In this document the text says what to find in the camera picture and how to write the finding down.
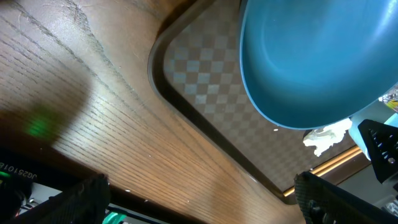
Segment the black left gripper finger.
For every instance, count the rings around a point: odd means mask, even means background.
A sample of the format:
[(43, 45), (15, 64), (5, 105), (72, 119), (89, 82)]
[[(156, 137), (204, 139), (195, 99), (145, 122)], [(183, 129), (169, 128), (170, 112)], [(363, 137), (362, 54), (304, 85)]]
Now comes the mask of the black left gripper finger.
[(1, 177), (1, 223), (102, 223), (111, 197), (108, 179), (98, 174), (19, 214), (32, 191), (27, 179)]

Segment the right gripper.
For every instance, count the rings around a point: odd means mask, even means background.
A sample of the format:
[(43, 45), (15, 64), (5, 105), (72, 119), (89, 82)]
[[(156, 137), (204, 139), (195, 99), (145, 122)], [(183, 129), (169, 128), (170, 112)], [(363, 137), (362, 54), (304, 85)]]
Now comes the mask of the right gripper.
[[(365, 119), (358, 126), (376, 179), (397, 178), (397, 128)], [(397, 223), (397, 217), (310, 172), (294, 179), (295, 198), (307, 224)]]

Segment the white tissue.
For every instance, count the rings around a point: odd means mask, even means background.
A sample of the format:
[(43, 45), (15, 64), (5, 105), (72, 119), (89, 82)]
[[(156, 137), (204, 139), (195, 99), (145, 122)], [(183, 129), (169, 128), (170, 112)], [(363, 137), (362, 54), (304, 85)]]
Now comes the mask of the white tissue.
[(323, 152), (334, 144), (341, 142), (352, 125), (353, 122), (346, 118), (323, 128), (314, 129), (303, 138), (303, 143), (307, 147), (315, 146), (313, 153), (320, 157)]

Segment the dark blue plate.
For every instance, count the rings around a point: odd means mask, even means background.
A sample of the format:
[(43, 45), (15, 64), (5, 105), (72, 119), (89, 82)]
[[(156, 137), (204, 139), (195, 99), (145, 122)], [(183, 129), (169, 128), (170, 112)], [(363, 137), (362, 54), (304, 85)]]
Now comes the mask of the dark blue plate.
[(397, 1), (243, 1), (239, 65), (251, 103), (278, 126), (348, 118), (397, 84)]

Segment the green snack wrapper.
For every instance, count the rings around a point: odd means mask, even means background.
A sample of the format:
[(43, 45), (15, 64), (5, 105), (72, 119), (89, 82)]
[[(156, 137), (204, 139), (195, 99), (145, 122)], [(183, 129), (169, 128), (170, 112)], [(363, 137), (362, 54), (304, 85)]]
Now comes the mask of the green snack wrapper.
[(380, 96), (378, 100), (398, 113), (398, 84), (394, 85), (389, 91)]

